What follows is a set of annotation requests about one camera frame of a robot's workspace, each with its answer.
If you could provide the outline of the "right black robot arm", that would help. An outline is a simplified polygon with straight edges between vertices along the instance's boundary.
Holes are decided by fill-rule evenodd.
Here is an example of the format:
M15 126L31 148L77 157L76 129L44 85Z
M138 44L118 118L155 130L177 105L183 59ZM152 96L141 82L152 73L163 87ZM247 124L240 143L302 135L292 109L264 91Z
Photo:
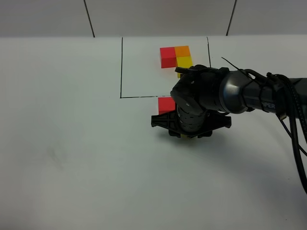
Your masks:
M307 127L305 78L203 65L175 71L180 74L170 93L175 109L151 118L153 127L165 128L171 136L209 137L216 129L229 128L232 114L256 109L279 119L297 118L303 129Z

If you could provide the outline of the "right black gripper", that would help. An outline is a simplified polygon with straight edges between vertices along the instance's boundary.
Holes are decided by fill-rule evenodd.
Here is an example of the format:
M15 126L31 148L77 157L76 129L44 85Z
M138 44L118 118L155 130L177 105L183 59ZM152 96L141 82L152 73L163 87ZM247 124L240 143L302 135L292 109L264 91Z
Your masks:
M152 127L162 127L168 130L172 137L188 138L210 137L214 130L232 125L231 117L213 110L207 110L200 115L184 112L182 109L170 111L151 117Z

